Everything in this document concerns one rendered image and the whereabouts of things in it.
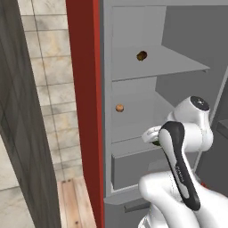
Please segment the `grey fridge shelf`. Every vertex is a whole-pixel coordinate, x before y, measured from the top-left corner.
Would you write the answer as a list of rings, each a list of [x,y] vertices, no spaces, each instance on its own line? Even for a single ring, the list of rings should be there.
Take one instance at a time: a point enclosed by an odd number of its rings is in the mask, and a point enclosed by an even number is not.
[[[111,145],[113,156],[122,156],[128,153],[154,150],[158,148],[159,147],[154,145],[153,143],[144,142],[141,137],[137,137],[137,138],[121,141],[121,142],[114,142]]]
[[[116,111],[117,104],[123,112]],[[140,137],[148,128],[161,126],[173,106],[157,92],[121,94],[112,98],[111,139],[114,143]]]
[[[140,51],[147,53],[147,58],[143,61],[138,61],[136,58]],[[111,76],[113,81],[207,69],[208,66],[163,45],[114,47],[112,49]]]

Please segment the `brown and green food item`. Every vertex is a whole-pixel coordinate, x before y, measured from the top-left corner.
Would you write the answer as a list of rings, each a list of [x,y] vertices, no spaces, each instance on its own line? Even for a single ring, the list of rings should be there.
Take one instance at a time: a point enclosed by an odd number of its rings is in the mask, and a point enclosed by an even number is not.
[[[147,58],[147,53],[145,51],[140,51],[137,55],[136,58],[138,61],[143,61],[144,59]]]

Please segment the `dark grey wood panel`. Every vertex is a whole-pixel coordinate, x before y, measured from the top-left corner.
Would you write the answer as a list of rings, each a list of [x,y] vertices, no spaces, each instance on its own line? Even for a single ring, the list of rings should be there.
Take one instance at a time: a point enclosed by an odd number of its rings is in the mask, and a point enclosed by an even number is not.
[[[36,228],[61,228],[58,191],[17,0],[0,0],[0,135]]]

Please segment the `grey fridge door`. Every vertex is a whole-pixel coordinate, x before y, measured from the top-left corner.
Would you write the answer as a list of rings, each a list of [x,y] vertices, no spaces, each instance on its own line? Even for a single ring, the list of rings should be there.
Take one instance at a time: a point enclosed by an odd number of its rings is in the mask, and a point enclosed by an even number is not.
[[[211,128],[213,145],[200,156],[196,172],[210,190],[228,197],[228,68],[216,101]]]

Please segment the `red fridge with grey interior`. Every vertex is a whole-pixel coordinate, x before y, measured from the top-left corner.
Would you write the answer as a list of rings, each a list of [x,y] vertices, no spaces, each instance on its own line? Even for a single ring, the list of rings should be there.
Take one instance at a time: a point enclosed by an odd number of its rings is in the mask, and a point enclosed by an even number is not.
[[[138,228],[150,207],[126,213],[124,206],[143,198],[140,180],[117,190],[111,181],[112,98],[157,92],[175,108],[198,96],[209,105],[211,127],[228,68],[228,0],[66,0],[66,7],[80,149],[96,227]],[[112,49],[147,45],[163,45],[208,69],[113,81]],[[196,172],[203,152],[186,158],[208,189]]]

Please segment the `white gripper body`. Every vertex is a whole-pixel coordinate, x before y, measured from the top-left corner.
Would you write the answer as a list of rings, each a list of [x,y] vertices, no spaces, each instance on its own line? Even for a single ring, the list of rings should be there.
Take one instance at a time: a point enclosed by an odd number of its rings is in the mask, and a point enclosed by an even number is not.
[[[145,143],[154,143],[159,140],[159,130],[161,126],[153,126],[142,134],[142,140]]]

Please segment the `grey fridge drawer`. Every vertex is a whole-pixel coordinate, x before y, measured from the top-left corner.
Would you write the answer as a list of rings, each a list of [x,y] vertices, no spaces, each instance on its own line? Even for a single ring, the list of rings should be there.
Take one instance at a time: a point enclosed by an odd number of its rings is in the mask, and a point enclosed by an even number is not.
[[[135,185],[142,176],[149,173],[168,170],[167,158],[161,148],[125,155],[112,155],[111,158],[111,181],[115,190]]]

